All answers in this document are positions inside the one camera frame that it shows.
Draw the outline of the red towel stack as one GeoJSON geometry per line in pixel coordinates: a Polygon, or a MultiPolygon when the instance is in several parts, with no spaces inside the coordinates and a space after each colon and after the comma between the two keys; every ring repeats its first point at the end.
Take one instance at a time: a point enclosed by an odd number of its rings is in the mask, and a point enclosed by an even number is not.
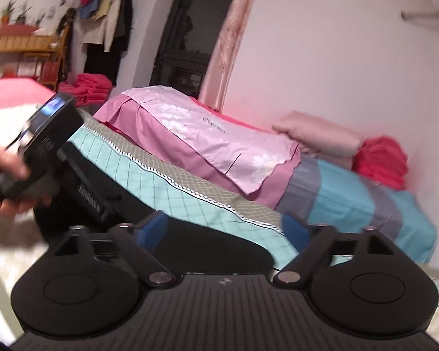
{"type": "Polygon", "coordinates": [[[74,96],[77,107],[102,105],[112,91],[112,82],[104,75],[83,73],[74,83],[61,82],[58,92],[74,96]]]}

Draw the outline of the pink curtain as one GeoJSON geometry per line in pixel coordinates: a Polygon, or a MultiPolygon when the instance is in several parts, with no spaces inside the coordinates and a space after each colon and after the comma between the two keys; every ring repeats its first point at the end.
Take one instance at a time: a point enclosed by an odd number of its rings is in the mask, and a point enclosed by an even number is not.
{"type": "Polygon", "coordinates": [[[235,59],[254,0],[232,0],[210,59],[199,102],[222,112],[235,59]]]}

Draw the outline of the pink bed sheet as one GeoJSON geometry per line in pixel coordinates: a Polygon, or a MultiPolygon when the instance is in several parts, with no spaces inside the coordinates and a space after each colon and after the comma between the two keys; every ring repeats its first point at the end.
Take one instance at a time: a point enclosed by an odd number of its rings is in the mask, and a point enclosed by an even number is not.
{"type": "Polygon", "coordinates": [[[30,78],[0,79],[0,109],[20,105],[43,104],[54,92],[30,78]]]}

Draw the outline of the teal grey checked quilt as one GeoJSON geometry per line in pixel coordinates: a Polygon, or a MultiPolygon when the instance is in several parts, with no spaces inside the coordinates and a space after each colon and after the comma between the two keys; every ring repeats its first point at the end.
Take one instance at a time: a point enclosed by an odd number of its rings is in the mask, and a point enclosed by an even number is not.
{"type": "Polygon", "coordinates": [[[249,201],[182,168],[163,162],[83,112],[70,138],[86,159],[153,209],[267,249],[276,268],[296,255],[285,238],[282,213],[249,201]]]}

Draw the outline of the wooden shelf rack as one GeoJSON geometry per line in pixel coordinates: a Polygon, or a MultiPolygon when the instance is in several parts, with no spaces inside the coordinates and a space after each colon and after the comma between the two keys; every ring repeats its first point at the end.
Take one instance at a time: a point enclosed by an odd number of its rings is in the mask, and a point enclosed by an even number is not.
{"type": "Polygon", "coordinates": [[[0,23],[0,79],[31,78],[56,91],[68,48],[69,26],[40,34],[29,25],[0,23]]]}

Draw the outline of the hanging clothes on rack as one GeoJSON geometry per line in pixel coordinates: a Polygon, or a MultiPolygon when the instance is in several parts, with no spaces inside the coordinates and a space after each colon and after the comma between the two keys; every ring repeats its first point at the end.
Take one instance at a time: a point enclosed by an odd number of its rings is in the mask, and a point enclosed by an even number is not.
{"type": "Polygon", "coordinates": [[[70,7],[56,29],[65,38],[65,57],[59,67],[60,81],[67,80],[72,67],[73,25],[80,28],[83,71],[103,75],[117,85],[121,59],[128,50],[133,19],[132,0],[80,0],[80,6],[70,7]]]}

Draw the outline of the red folded blanket by wall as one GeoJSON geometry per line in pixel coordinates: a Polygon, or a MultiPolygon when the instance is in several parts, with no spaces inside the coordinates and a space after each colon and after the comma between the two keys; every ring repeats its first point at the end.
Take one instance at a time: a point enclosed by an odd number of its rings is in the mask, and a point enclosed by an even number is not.
{"type": "Polygon", "coordinates": [[[353,157],[352,171],[391,189],[406,189],[408,156],[395,139],[366,139],[353,157]]]}

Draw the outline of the pink floral pillow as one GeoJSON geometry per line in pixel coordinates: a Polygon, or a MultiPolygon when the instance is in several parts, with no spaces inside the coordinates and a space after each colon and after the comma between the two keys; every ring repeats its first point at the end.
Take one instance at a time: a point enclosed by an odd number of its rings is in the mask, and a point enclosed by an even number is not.
{"type": "Polygon", "coordinates": [[[163,162],[269,208],[301,161],[298,142],[228,120],[171,87],[126,90],[94,117],[163,162]]]}

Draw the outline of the dark window frame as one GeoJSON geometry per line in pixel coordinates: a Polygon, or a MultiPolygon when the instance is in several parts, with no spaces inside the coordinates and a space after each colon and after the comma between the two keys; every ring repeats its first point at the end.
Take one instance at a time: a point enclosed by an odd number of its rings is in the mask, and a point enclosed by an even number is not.
{"type": "Polygon", "coordinates": [[[216,41],[232,0],[174,0],[150,77],[199,97],[216,41]]]}

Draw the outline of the blue grey striped pillow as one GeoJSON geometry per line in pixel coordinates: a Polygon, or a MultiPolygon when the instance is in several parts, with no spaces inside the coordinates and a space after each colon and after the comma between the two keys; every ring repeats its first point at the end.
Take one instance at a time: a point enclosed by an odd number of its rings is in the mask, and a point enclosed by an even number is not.
{"type": "Polygon", "coordinates": [[[376,227],[417,263],[431,260],[437,242],[435,225],[410,192],[390,189],[306,155],[293,170],[276,210],[347,233],[376,227]]]}

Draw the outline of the black pants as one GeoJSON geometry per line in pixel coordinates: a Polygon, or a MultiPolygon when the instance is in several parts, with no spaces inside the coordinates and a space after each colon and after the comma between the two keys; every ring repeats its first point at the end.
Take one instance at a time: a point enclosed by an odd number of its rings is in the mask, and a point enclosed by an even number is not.
{"type": "MultiPolygon", "coordinates": [[[[121,223],[135,224],[138,229],[156,212],[86,159],[72,143],[68,151],[94,189],[110,204],[112,216],[101,222],[72,193],[60,190],[49,206],[34,210],[35,221],[49,245],[56,244],[72,225],[83,225],[102,235],[121,223]]],[[[274,264],[270,253],[254,242],[170,216],[166,236],[148,253],[176,276],[194,272],[269,273],[274,264]]]]}

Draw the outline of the beige pink folded blanket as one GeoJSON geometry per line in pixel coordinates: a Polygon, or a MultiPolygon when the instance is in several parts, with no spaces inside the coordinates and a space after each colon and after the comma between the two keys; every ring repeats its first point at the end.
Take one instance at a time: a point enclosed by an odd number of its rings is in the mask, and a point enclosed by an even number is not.
{"type": "Polygon", "coordinates": [[[303,153],[350,170],[364,141],[363,135],[321,117],[292,111],[272,124],[272,129],[299,142],[303,153]]]}

